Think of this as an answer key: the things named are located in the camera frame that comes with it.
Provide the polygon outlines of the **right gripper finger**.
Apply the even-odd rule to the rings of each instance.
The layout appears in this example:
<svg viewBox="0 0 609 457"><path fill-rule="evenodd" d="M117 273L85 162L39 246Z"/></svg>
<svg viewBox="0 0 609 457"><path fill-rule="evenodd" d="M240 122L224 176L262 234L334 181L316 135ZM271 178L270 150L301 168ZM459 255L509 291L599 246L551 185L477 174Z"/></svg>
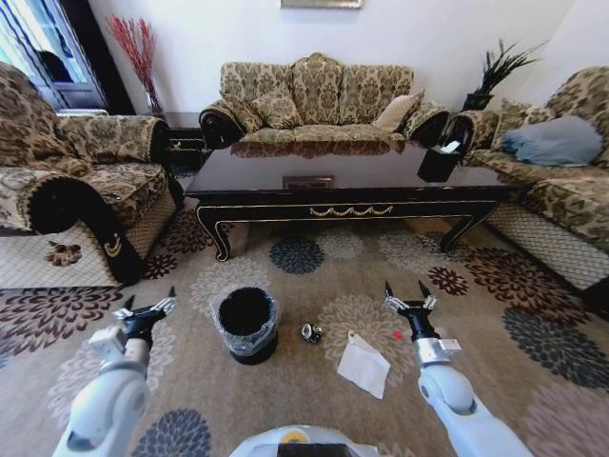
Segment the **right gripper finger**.
<svg viewBox="0 0 609 457"><path fill-rule="evenodd" d="M429 288L421 280L418 281L418 284L423 297L422 307L432 310L437 303L437 297L432 294Z"/></svg>
<svg viewBox="0 0 609 457"><path fill-rule="evenodd" d="M404 303L393 295L391 286L384 282L384 304L395 312L404 310Z"/></svg>

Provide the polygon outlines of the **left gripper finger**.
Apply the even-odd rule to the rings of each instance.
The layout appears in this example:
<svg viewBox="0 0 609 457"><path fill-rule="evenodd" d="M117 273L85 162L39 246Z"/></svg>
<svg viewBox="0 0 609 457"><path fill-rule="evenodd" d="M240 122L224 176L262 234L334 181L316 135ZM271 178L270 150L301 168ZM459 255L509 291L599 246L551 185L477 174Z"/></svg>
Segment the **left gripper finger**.
<svg viewBox="0 0 609 457"><path fill-rule="evenodd" d="M132 307L134 304L134 299L134 295L129 296L120 308L112 312L113 316L119 321L124 321L130 316L132 316Z"/></svg>
<svg viewBox="0 0 609 457"><path fill-rule="evenodd" d="M177 294L175 287L171 287L166 298L160 300L157 304L150 307L150 310L156 314L167 316L177 305Z"/></svg>

